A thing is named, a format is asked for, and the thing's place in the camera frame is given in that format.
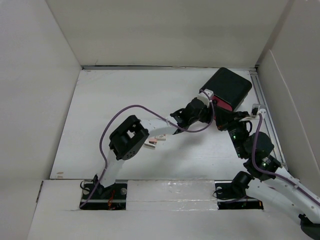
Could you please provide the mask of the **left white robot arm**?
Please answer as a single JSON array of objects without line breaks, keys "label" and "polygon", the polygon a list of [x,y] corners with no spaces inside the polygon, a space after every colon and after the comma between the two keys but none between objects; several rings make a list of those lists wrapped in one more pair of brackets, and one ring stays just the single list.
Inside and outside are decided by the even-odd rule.
[{"label": "left white robot arm", "polygon": [[[127,117],[110,135],[108,153],[104,153],[103,140],[112,122],[130,108],[141,108],[155,115],[151,120],[138,119],[136,115]],[[142,105],[130,105],[120,110],[107,124],[99,140],[99,150],[104,160],[100,177],[94,182],[92,192],[100,198],[111,194],[111,185],[125,161],[133,158],[148,138],[159,135],[177,135],[182,132],[198,133],[209,127],[214,119],[214,105],[211,99],[194,98],[185,108],[168,117],[162,117]]]}]

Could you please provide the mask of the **small brown white eraser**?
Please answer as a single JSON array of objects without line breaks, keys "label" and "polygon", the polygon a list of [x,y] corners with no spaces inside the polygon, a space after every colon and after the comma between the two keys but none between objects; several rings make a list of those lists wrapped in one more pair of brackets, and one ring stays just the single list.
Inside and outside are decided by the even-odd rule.
[{"label": "small brown white eraser", "polygon": [[146,141],[145,143],[144,143],[144,146],[146,147],[146,148],[148,148],[148,149],[155,149],[156,147],[157,147],[157,142],[155,142],[155,141]]}]

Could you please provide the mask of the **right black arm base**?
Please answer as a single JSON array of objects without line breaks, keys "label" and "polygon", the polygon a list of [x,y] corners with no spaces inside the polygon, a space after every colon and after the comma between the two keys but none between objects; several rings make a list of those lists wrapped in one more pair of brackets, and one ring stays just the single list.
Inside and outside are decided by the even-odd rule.
[{"label": "right black arm base", "polygon": [[255,198],[237,194],[231,190],[231,181],[215,181],[212,196],[216,198],[218,210],[263,210],[263,203]]}]

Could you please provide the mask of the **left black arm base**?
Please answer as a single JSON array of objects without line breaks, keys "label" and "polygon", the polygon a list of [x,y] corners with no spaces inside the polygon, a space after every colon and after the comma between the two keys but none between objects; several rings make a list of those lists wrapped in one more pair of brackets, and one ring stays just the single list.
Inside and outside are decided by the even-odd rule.
[{"label": "left black arm base", "polygon": [[106,188],[99,186],[97,190],[93,193],[89,201],[84,206],[82,206],[82,204],[89,198],[89,195],[91,194],[91,191],[93,190],[94,186],[95,185],[92,181],[82,181],[80,183],[82,195],[79,203],[79,208],[81,210],[126,210],[128,192],[127,181],[116,182],[115,184]]}]

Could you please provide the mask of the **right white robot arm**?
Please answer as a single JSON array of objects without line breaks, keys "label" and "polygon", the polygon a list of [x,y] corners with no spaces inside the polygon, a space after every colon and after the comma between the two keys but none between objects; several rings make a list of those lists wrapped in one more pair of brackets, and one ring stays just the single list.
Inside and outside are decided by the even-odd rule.
[{"label": "right white robot arm", "polygon": [[318,240],[320,197],[271,155],[274,145],[260,131],[266,108],[255,104],[248,113],[215,105],[213,110],[217,129],[228,132],[237,156],[245,160],[245,171],[240,171],[226,187],[218,186],[213,196],[227,203],[249,197],[269,204],[296,221],[307,236]]}]

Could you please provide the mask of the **pink white eraser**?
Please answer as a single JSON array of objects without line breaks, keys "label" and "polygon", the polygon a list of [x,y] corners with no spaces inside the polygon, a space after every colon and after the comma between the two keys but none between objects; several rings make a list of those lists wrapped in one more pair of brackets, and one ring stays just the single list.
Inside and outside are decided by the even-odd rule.
[{"label": "pink white eraser", "polygon": [[166,141],[167,140],[167,135],[166,134],[160,134],[160,135],[156,135],[154,138],[157,141]]}]

